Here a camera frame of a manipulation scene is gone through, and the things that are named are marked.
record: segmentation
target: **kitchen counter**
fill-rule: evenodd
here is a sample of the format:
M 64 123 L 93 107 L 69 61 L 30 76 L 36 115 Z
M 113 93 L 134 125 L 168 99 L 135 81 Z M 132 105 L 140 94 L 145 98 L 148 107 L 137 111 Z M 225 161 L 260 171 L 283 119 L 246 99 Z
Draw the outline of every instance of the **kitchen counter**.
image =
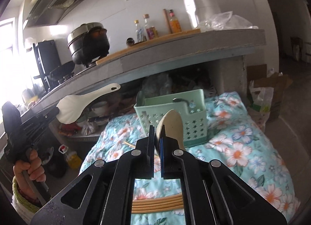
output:
M 156 73 L 255 52 L 265 45 L 264 30 L 222 30 L 188 35 L 94 66 L 61 84 L 36 104 L 23 121 L 70 94 L 82 95 L 110 83 L 124 84 Z

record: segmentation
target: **cardboard box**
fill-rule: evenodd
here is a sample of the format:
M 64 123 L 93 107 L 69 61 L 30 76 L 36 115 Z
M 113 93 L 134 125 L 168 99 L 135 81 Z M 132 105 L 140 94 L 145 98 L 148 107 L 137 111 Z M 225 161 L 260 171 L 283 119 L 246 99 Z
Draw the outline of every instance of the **cardboard box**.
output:
M 266 64 L 249 66 L 246 68 L 246 71 L 248 84 L 250 81 L 254 80 L 254 88 L 274 88 L 269 119 L 278 118 L 281 110 L 284 91 L 293 83 L 293 81 L 287 75 L 279 76 L 279 73 L 274 73 L 271 77 L 266 77 Z

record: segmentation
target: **metal screw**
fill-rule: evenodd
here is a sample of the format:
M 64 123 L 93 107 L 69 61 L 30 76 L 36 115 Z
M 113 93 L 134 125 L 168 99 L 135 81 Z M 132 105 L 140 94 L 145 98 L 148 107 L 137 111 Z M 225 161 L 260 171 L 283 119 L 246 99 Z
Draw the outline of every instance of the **metal screw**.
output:
M 174 155 L 175 156 L 181 156 L 183 154 L 182 150 L 174 150 Z
M 103 167 L 104 164 L 105 164 L 105 161 L 104 161 L 104 160 L 101 160 L 101 159 L 96 160 L 95 163 L 94 163 L 94 165 L 95 165 L 96 167 Z
M 139 156 L 142 152 L 140 150 L 132 150 L 131 154 L 133 156 Z
M 212 165 L 213 167 L 220 167 L 220 166 L 221 166 L 221 163 L 220 163 L 220 161 L 218 161 L 218 160 L 213 160 L 213 161 L 211 162 L 211 165 Z

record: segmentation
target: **doorway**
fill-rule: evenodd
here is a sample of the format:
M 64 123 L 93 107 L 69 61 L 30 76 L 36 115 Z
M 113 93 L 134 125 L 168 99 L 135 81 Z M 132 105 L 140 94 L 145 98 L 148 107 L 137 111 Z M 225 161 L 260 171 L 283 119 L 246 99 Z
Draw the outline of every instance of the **doorway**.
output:
M 307 0 L 268 0 L 281 58 L 311 63 L 311 16 Z

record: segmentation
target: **blue floral quilt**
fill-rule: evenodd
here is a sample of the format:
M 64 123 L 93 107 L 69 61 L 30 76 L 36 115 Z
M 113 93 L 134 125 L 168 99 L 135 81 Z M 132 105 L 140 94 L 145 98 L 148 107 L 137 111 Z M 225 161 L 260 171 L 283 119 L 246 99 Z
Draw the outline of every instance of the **blue floral quilt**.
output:
M 239 95 L 236 92 L 224 93 L 206 99 L 205 104 L 208 121 L 206 143 L 187 148 L 187 151 L 203 161 L 222 161 L 289 221 L 300 204 L 295 197 L 290 174 L 269 139 L 247 114 Z M 133 149 L 128 144 L 135 145 L 143 137 L 145 135 L 136 114 L 112 119 L 87 155 L 80 173 L 97 159 L 107 162 L 118 159 Z M 152 180 L 135 180 L 135 200 L 160 198 L 180 192 L 178 179 L 161 178 L 158 157 L 155 157 L 155 177 Z M 131 224 L 185 224 L 184 211 L 177 209 L 132 214 Z

